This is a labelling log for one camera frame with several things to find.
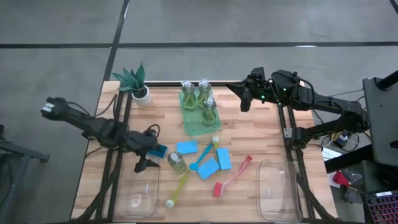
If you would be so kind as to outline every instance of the plastic tray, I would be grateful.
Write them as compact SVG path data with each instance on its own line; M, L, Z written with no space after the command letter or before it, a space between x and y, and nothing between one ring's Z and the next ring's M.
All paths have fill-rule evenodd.
M297 170L293 163L262 161L259 169L259 206L270 222L298 223L302 219L297 197Z
M195 95L198 97L199 95L199 90L195 90ZM196 135L201 135L201 134L206 134L206 133L213 133L215 131L218 131L221 128L221 121L220 117L218 116L218 111L217 108L215 109L216 113L216 123L212 126L207 126L203 124L202 122L202 109L196 106L195 110L190 111L190 110L185 110L183 108L183 92L181 91L179 94L180 98L180 107L181 107L181 113L182 113L182 118L183 118L183 123L184 123L184 128L185 132L189 136L196 136Z
M159 163L157 157L147 155L147 158ZM138 161L139 157L134 153L123 155L116 198L116 220L151 217L156 211L160 167L147 167L137 174L134 167Z

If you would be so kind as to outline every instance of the white pot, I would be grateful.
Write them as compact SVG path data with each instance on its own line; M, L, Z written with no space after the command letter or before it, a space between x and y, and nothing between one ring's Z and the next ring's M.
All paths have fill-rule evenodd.
M150 103L152 97L150 96L148 86L144 86L147 89L147 94L142 98L136 98L134 94L131 93L132 98L137 103L137 105L147 105Z

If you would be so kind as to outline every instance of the green plant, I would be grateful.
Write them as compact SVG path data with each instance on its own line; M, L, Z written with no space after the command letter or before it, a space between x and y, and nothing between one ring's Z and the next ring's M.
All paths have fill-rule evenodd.
M142 66L142 63L135 74L133 70L129 72L123 68L123 75L114 72L112 75L120 81L120 91L132 91L139 93L144 90L145 70Z

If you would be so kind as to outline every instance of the blue sponge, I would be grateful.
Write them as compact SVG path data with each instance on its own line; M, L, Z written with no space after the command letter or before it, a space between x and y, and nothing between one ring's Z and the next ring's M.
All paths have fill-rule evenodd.
M153 155L153 156L164 158L164 155L166 154L166 151L167 151L167 146L159 145L157 147L157 149L150 150L150 151L148 151L148 153Z
M198 168L197 172L202 180L206 180L207 178L209 178L209 176L214 174L219 169L220 166L218 165L216 160L214 158L211 158L207 160L204 164L202 164Z
M198 151L198 143L196 140L187 142L177 142L177 152L181 154L188 154Z
M232 169L231 160L229 159L228 149L217 149L217 158L222 170Z

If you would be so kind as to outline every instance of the white ball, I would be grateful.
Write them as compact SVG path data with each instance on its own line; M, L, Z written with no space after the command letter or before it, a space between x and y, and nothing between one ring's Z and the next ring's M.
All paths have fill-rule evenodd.
M213 137L211 137L211 142L214 144L214 143L219 143L220 142L220 139L218 138L218 136L213 136Z
M174 207L174 202L173 202L173 200L168 199L168 200L164 203L164 205L166 206L166 208L171 209L171 208Z

